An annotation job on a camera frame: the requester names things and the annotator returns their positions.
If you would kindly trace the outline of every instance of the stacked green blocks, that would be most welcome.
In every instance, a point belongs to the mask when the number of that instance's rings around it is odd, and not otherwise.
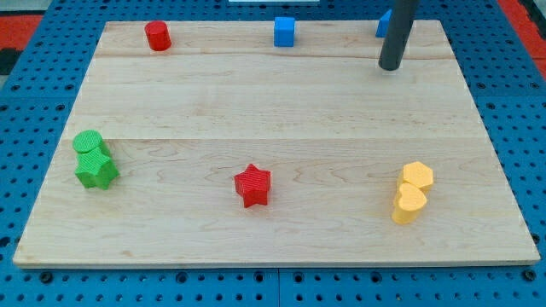
[[[78,153],[78,167],[74,173],[84,187],[108,189],[119,172],[101,134],[95,130],[80,132],[72,146]]]

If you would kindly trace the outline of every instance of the stacked yellow hearts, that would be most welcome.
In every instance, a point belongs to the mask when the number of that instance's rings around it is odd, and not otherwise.
[[[397,180],[392,220],[398,224],[415,221],[427,204],[426,194],[434,184],[433,170],[417,161],[404,165]]]

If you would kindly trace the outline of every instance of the red star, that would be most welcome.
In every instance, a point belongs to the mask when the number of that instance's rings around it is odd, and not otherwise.
[[[235,191],[242,196],[245,208],[255,204],[267,206],[270,188],[271,172],[259,170],[252,164],[241,174],[235,175]]]

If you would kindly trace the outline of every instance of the wood grain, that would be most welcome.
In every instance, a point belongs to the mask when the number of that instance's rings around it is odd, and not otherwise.
[[[14,261],[21,268],[532,264],[540,256],[437,21],[403,68],[376,65],[376,21],[109,22]],[[85,190],[73,137],[99,130],[120,178]],[[392,222],[400,168],[434,169],[428,204]],[[233,176],[271,171],[269,206]]]

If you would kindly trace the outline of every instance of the black cylinder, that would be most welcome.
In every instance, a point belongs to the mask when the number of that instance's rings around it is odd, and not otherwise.
[[[396,0],[389,27],[379,57],[379,66],[387,71],[397,70],[408,43],[419,0]]]

